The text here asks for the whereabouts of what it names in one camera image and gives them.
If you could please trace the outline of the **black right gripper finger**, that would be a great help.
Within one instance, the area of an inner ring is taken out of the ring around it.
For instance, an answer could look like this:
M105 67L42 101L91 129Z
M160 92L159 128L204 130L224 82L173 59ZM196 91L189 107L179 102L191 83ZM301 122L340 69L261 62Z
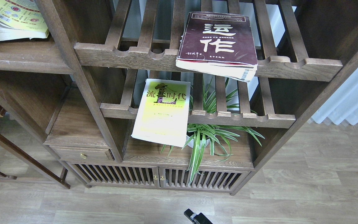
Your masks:
M184 211L184 215L193 223L193 224L213 224L203 213L194 213L192 210L187 209Z

